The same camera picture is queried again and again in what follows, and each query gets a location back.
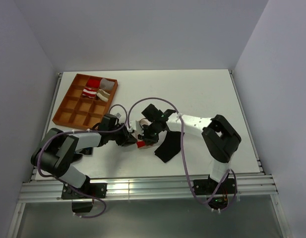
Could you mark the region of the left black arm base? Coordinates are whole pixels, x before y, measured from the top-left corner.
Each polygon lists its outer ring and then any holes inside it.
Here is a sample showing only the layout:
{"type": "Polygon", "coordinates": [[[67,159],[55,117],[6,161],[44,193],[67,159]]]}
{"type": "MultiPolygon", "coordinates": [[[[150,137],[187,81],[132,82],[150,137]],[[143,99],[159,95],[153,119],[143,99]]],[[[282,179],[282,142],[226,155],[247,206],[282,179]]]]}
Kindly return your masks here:
{"type": "Polygon", "coordinates": [[[82,217],[88,217],[87,213],[90,213],[94,207],[96,201],[103,204],[103,209],[99,215],[102,215],[107,205],[103,199],[106,197],[107,183],[90,183],[82,188],[75,188],[70,185],[63,185],[61,199],[71,200],[71,209],[75,215],[81,215],[82,217]]]}

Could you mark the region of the beige red sock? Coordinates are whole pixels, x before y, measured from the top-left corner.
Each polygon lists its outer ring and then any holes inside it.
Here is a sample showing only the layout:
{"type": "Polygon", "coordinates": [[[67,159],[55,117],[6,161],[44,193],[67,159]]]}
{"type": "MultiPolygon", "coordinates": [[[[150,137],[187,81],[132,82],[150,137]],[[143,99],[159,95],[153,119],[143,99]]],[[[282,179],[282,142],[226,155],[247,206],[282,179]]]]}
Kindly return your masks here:
{"type": "MultiPolygon", "coordinates": [[[[144,129],[144,126],[149,125],[149,121],[146,118],[142,118],[139,120],[141,127],[144,129]]],[[[132,134],[136,139],[136,145],[138,149],[147,149],[151,147],[152,145],[149,145],[148,143],[144,142],[142,139],[139,138],[140,134],[132,134]]]]}

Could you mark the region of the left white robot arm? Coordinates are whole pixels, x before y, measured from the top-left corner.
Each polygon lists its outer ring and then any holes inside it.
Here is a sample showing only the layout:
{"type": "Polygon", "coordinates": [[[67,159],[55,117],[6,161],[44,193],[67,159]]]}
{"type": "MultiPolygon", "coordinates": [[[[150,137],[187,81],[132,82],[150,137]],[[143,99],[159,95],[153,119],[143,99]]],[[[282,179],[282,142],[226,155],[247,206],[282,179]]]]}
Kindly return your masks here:
{"type": "Polygon", "coordinates": [[[101,147],[109,141],[118,146],[137,142],[125,124],[111,114],[106,114],[101,122],[86,131],[52,128],[34,151],[31,164],[72,186],[75,195],[85,198],[91,191],[90,178],[72,165],[73,158],[78,150],[101,147]]]}

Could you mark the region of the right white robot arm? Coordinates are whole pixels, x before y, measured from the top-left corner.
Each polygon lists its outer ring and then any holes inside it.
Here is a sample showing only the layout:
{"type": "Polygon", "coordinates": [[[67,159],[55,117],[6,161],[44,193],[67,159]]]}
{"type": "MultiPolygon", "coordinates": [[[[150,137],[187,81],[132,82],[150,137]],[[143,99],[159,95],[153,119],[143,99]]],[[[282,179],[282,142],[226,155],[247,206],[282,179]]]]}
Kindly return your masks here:
{"type": "Polygon", "coordinates": [[[199,136],[214,159],[209,176],[209,189],[213,193],[220,193],[226,187],[223,178],[226,177],[230,160],[242,139],[224,116],[199,118],[182,115],[172,109],[163,112],[153,104],[148,105],[142,115],[150,122],[149,125],[143,126],[138,136],[146,145],[156,144],[159,141],[159,133],[167,132],[165,140],[155,150],[159,159],[166,163],[182,151],[185,134],[199,136]]]}

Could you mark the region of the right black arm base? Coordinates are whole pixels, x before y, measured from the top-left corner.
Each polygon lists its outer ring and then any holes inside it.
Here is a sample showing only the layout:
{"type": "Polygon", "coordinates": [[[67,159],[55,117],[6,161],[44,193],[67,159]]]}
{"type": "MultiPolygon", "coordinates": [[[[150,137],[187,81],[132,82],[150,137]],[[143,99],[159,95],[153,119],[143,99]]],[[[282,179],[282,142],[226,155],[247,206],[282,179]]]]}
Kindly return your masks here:
{"type": "MultiPolygon", "coordinates": [[[[193,189],[197,196],[206,195],[209,199],[218,183],[210,178],[193,180],[193,189]]],[[[237,186],[233,178],[226,178],[217,189],[215,196],[208,202],[208,206],[217,211],[222,211],[229,205],[229,195],[237,196],[237,186]]]]}

